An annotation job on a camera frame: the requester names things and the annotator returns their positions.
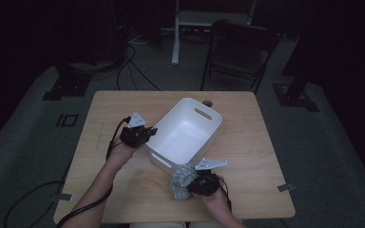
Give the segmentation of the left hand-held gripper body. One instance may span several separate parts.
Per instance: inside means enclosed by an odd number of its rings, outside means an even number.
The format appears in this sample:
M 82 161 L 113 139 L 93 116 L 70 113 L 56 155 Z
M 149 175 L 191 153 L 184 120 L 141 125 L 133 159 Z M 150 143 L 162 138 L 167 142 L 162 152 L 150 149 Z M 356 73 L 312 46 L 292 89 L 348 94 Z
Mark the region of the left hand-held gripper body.
M 121 132 L 120 140 L 126 145 L 134 148 L 149 141 L 150 130 L 146 130 L 146 127 L 144 126 L 146 120 L 137 111 L 129 116 L 126 121 L 127 125 Z

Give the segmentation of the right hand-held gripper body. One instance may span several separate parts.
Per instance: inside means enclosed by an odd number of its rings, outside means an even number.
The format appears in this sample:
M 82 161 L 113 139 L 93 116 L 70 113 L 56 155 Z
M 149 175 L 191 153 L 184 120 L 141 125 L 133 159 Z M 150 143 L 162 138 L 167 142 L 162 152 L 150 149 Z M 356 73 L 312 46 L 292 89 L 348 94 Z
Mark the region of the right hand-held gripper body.
M 187 185 L 187 190 L 190 193 L 211 196 L 219 188 L 221 188 L 221 178 L 212 172 L 213 168 L 221 167 L 228 164 L 227 160 L 211 160 L 202 158 L 195 165 L 197 177 Z

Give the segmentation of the grey fluffy cloth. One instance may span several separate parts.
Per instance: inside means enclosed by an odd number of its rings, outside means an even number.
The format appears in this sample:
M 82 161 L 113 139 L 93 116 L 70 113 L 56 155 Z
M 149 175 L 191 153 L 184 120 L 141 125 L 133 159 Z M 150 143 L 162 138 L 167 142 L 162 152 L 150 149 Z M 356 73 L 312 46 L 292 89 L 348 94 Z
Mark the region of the grey fluffy cloth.
M 198 177 L 196 166 L 187 163 L 179 166 L 171 176 L 170 189 L 175 200 L 187 200 L 191 193 L 188 185 Z

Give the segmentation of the white plastic basket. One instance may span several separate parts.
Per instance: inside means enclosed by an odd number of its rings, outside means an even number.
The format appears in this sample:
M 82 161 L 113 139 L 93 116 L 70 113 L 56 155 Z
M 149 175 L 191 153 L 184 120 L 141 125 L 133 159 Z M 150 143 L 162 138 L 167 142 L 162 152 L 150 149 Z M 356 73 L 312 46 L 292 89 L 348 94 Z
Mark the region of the white plastic basket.
M 219 112 L 183 98 L 155 125 L 157 133 L 146 143 L 149 158 L 168 174 L 187 163 L 197 165 L 221 123 Z

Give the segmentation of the person's right hand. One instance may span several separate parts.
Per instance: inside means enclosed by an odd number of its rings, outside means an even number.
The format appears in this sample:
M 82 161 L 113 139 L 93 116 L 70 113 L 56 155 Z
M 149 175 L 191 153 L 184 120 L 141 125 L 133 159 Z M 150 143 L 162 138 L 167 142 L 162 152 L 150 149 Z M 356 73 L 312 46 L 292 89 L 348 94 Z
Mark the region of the person's right hand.
M 210 196 L 196 195 L 196 198 L 212 215 L 226 214 L 230 212 L 227 197 L 221 188 L 218 188 L 218 190 Z

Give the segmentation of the person's left hand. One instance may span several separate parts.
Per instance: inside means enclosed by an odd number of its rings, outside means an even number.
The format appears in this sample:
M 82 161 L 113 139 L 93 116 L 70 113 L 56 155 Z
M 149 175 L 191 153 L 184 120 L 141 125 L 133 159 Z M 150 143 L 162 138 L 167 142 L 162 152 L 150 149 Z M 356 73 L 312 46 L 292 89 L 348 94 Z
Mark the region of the person's left hand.
M 137 148 L 130 147 L 117 138 L 110 146 L 106 164 L 109 164 L 112 168 L 121 169 L 133 157 L 136 151 Z

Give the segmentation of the black stand base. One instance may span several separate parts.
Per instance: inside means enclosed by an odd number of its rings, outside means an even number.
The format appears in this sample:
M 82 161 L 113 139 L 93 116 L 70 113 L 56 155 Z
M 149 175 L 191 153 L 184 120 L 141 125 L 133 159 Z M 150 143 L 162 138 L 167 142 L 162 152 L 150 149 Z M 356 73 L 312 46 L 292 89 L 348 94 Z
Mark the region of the black stand base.
M 54 65 L 59 76 L 50 91 L 43 96 L 43 101 L 60 101 L 63 97 L 84 97 L 91 74 L 81 72 L 68 63 Z
M 304 39 L 299 39 L 283 70 L 284 75 L 293 76 L 290 84 L 273 83 L 273 89 L 281 106 L 304 107 L 309 112 L 319 112 L 317 104 L 306 92 L 306 85 L 316 69 L 310 49 Z

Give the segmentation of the black folding chair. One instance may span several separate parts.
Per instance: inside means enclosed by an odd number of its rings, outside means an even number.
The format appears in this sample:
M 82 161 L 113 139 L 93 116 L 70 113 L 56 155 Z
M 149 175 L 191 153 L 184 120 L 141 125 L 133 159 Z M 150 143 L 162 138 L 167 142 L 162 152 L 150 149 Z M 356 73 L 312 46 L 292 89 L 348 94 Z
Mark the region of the black folding chair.
M 279 44 L 279 36 L 266 28 L 230 20 L 218 20 L 210 27 L 209 44 L 201 89 L 213 71 L 250 80 L 258 93 L 268 62 Z

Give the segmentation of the white metal desk frame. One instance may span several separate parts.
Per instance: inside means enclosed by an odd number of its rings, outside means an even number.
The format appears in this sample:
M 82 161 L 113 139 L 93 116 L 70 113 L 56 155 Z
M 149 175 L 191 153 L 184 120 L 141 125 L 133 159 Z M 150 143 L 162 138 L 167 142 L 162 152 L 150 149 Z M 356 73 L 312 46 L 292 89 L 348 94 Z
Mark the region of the white metal desk frame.
M 171 56 L 171 64 L 173 66 L 177 66 L 180 62 L 180 26 L 210 27 L 214 22 L 220 19 L 228 19 L 250 25 L 254 17 L 257 2 L 258 0 L 250 0 L 248 11 L 246 13 L 238 13 L 181 10 L 180 0 L 175 0 L 174 46 Z

